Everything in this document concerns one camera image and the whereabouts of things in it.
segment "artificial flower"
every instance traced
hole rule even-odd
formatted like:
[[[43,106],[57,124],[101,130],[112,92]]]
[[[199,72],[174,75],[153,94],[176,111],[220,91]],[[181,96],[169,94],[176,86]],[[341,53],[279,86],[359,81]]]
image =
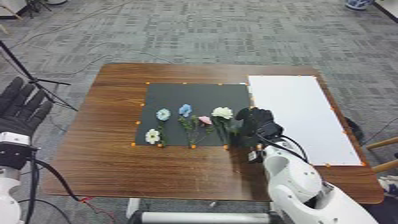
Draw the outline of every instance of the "artificial flower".
[[[178,110],[178,113],[180,113],[180,115],[183,115],[183,117],[188,117],[190,112],[192,112],[192,106],[188,104],[185,104]]]
[[[233,110],[228,107],[217,107],[212,115],[229,120],[233,118]]]
[[[212,125],[212,124],[213,124],[213,123],[212,123],[212,119],[210,119],[208,116],[201,116],[201,117],[199,117],[199,121],[201,121],[203,124],[206,124],[206,125]]]
[[[160,140],[160,132],[151,129],[146,133],[146,141],[148,143],[155,144],[155,142]]]
[[[156,112],[156,118],[160,121],[167,121],[171,118],[171,111],[164,108],[158,112]]]

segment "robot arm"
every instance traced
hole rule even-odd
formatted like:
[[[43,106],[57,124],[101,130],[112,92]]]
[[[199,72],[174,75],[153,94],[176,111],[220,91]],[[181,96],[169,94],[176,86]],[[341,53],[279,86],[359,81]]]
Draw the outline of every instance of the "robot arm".
[[[20,170],[32,155],[30,138],[11,132],[0,133],[0,216],[2,223],[18,224],[21,219],[20,204],[11,197],[20,186]]]
[[[320,174],[302,159],[274,146],[265,148],[265,153],[268,195],[293,222],[377,224],[364,208],[341,189],[322,181]]]

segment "wooden table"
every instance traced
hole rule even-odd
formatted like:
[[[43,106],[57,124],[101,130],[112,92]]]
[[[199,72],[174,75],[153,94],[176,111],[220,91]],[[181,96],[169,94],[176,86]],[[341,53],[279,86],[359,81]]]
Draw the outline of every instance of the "wooden table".
[[[242,83],[247,74],[318,77],[359,157],[366,161],[327,85],[311,67],[109,64],[101,68],[52,163],[78,195],[270,200],[263,166],[247,164],[245,150],[132,147],[148,83]],[[316,167],[316,170],[359,203],[380,203],[382,188],[368,165]],[[45,192],[66,194],[50,175]]]

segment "gray carpet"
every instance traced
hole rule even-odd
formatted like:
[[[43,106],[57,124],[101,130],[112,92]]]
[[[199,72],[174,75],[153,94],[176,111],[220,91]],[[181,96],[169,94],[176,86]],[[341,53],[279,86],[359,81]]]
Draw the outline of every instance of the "gray carpet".
[[[45,9],[34,19],[0,21],[5,44],[39,78],[69,82],[59,95],[80,107],[101,65],[119,62],[176,64],[311,65],[320,69],[345,115],[366,136],[398,117],[398,26],[370,7],[350,11],[338,0],[85,0]],[[0,59],[0,88],[18,75]],[[37,135],[39,158],[52,161],[75,112],[52,111]],[[375,141],[396,136],[396,123]],[[395,159],[396,147],[366,152],[370,164]],[[18,198],[27,198],[23,176]],[[84,205],[41,194],[68,212],[73,223],[109,223]],[[93,203],[125,222],[126,199]],[[222,202],[215,211],[267,209],[265,203]],[[208,211],[208,202],[148,200],[151,211]],[[34,223],[66,223],[37,206]]]

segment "white board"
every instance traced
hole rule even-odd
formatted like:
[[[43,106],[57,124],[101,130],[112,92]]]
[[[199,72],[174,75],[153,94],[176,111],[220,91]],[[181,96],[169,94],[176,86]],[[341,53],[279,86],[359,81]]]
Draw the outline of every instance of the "white board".
[[[313,76],[249,76],[254,105],[272,111],[284,135],[315,165],[359,166],[361,159]]]

